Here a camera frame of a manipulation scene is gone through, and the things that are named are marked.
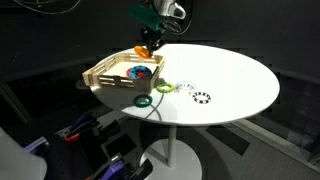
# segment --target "table top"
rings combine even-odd
[[[133,49],[119,53],[134,53]],[[160,80],[176,84],[188,82],[195,92],[204,92],[211,98],[183,93],[149,95],[151,106],[138,108],[133,99],[143,94],[129,89],[92,86],[91,90],[105,105],[142,120],[170,125],[212,125],[254,116],[268,108],[277,98],[278,79],[260,62],[232,51],[188,44],[168,44],[155,52],[164,56],[165,66]]]

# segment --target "table base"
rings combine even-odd
[[[175,140],[171,167],[167,165],[168,139],[154,142],[142,155],[140,164],[148,158],[153,172],[145,180],[201,180],[202,169],[197,154],[187,144]]]

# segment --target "white table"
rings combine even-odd
[[[123,52],[134,53],[133,49],[119,53]],[[188,145],[176,140],[176,126],[223,124],[258,114],[277,98],[279,82],[261,63],[224,49],[170,44],[155,54],[166,58],[160,78],[172,84],[189,81],[195,84],[196,92],[208,93],[211,101],[200,104],[190,95],[163,95],[154,89],[150,94],[152,105],[137,108],[133,99],[141,94],[139,92],[98,87],[91,87],[91,90],[115,110],[141,120],[170,125],[169,140],[155,142],[142,156],[140,163],[148,158],[154,166],[148,179],[200,180],[199,158]]]

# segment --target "green ring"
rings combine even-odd
[[[162,87],[164,87],[164,86],[167,86],[167,87],[169,87],[170,89],[162,89]],[[163,84],[160,84],[160,85],[158,85],[157,86],[157,91],[159,92],[159,93],[170,93],[170,92],[172,92],[174,90],[174,85],[173,84],[171,84],[171,83],[163,83]]]
[[[141,98],[146,98],[146,99],[149,100],[149,102],[147,102],[147,103],[138,103],[138,100],[141,99]],[[153,99],[152,99],[151,96],[149,96],[147,94],[142,94],[142,95],[139,95],[139,96],[135,97],[134,100],[133,100],[133,103],[138,108],[145,108],[145,107],[148,107],[148,106],[150,106],[152,104],[152,100]]]

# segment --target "wooden tray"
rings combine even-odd
[[[136,54],[122,53],[105,58],[103,61],[82,73],[87,86],[130,88],[132,90],[151,92],[155,81],[163,69],[165,59],[154,55],[151,59],[144,59]],[[130,79],[126,71],[136,65],[148,67],[152,76],[143,79]]]

